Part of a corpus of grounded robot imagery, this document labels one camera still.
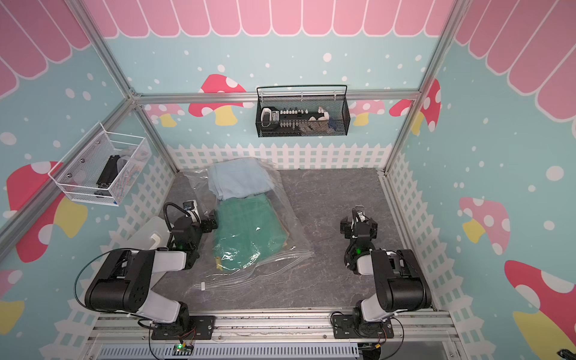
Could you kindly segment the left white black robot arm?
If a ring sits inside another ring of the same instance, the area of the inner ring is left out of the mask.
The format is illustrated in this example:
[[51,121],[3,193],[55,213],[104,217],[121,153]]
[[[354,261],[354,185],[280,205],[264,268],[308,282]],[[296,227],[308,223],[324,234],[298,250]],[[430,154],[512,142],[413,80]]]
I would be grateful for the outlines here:
[[216,214],[202,214],[195,200],[183,205],[166,202],[163,212],[170,207],[182,216],[175,222],[165,221],[169,233],[166,246],[153,250],[120,247],[103,253],[103,264],[84,297],[76,301],[86,310],[148,320],[146,329],[152,340],[210,338],[213,318],[191,316],[184,302],[157,294],[152,290],[152,278],[159,273],[192,269],[200,258],[203,235],[218,228]]

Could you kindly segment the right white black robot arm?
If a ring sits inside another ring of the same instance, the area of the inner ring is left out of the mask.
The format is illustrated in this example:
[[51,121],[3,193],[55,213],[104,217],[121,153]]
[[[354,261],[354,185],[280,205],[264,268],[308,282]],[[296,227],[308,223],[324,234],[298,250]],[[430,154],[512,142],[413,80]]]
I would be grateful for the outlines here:
[[377,231],[377,222],[362,206],[352,208],[351,217],[340,222],[340,233],[349,241],[343,263],[356,275],[371,276],[374,294],[359,301],[351,315],[334,314],[337,337],[392,338],[392,317],[432,306],[430,287],[413,251],[376,247]]

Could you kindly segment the clear plastic vacuum bag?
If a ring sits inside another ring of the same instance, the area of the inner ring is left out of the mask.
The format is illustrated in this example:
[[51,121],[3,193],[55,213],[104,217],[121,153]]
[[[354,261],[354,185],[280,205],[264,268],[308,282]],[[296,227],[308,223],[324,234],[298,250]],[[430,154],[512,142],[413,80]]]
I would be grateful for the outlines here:
[[184,171],[193,219],[214,227],[189,271],[196,290],[223,290],[271,278],[314,256],[281,174],[253,157]]

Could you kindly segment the green trousers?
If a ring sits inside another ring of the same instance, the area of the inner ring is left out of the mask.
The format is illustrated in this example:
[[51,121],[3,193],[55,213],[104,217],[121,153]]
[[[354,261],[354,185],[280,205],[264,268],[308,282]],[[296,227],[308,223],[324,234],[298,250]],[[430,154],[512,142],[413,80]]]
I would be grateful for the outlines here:
[[227,199],[216,210],[213,254],[219,269],[247,269],[280,252],[289,236],[265,194]]

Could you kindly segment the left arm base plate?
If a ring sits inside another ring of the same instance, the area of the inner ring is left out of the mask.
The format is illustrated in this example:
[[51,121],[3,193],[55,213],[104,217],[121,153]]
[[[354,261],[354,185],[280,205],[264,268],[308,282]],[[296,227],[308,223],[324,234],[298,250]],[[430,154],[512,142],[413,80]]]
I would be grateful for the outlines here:
[[173,323],[154,323],[154,341],[211,340],[215,330],[215,316],[189,316]]

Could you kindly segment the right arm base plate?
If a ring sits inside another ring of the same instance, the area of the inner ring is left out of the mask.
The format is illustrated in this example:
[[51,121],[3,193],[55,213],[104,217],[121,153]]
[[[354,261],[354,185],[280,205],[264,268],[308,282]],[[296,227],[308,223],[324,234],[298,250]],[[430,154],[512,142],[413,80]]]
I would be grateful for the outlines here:
[[334,312],[330,323],[336,339],[380,339],[381,341],[395,337],[389,320],[382,322],[365,322],[361,316]]

